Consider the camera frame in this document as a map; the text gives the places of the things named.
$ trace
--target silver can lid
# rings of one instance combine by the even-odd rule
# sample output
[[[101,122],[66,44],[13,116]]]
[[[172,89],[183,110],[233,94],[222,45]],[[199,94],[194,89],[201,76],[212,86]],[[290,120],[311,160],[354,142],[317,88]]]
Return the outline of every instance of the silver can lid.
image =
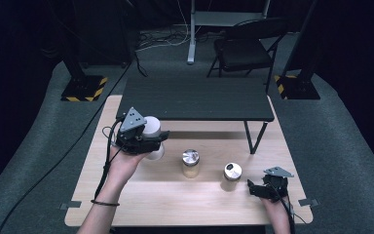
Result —
[[[183,153],[183,163],[188,167],[197,165],[200,161],[199,152],[194,149],[187,149]]]
[[[224,176],[229,180],[239,180],[242,176],[242,167],[235,163],[229,163],[224,167]]]

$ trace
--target wrist strap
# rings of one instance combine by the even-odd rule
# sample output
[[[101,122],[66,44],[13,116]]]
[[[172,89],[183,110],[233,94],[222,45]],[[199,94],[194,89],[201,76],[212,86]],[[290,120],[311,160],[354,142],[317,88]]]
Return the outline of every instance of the wrist strap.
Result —
[[[91,200],[91,202],[94,203],[94,204],[97,204],[97,205],[107,206],[107,207],[118,207],[118,206],[120,206],[119,203],[102,203],[102,202],[98,202],[96,200]]]

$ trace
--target light wood tabletop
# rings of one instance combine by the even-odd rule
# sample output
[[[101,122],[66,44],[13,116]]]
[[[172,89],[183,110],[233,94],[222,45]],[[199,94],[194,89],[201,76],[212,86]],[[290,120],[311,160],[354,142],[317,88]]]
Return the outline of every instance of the light wood tabletop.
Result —
[[[71,199],[82,204],[80,208],[69,208],[65,217],[69,226],[80,226],[90,210],[106,155],[107,138],[102,128],[114,123],[120,101],[121,96],[111,96],[105,103]],[[310,207],[298,203],[306,195],[273,106],[272,109],[275,120],[269,123],[253,155],[248,152],[242,121],[162,121],[162,131],[170,131],[164,141],[165,155],[157,161],[140,162],[121,194],[113,226],[269,224],[263,204],[249,194],[246,180],[262,185],[263,170],[272,167],[294,174],[288,179],[290,202],[297,215],[312,222]],[[252,137],[257,137],[262,124],[248,122]],[[195,178],[182,173],[182,153],[186,149],[200,154],[200,172]],[[239,164],[243,174],[236,189],[226,192],[220,183],[229,163]],[[295,222],[303,223],[298,217]]]

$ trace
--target yellow and black hazard tape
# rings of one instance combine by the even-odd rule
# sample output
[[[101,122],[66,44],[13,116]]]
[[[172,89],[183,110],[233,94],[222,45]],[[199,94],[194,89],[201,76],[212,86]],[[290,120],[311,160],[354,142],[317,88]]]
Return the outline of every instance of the yellow and black hazard tape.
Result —
[[[286,78],[297,78],[296,76],[286,76]],[[283,79],[281,79],[281,76],[276,75],[275,76],[276,84],[278,85],[279,94],[282,99],[288,99],[288,94],[286,93],[286,89],[284,87]]]
[[[98,88],[94,91],[93,95],[86,95],[86,96],[70,96],[70,97],[62,97],[61,100],[66,101],[95,101],[99,99],[101,96],[102,91],[104,90],[104,86],[107,83],[108,78],[104,77],[99,82]]]

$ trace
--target chair backrest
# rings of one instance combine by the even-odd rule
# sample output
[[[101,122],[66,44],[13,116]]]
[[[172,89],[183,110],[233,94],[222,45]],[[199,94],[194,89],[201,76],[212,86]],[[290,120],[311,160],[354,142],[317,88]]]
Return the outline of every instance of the chair backrest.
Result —
[[[240,22],[226,29],[226,40],[264,39],[283,36],[288,30],[284,18],[253,19]]]

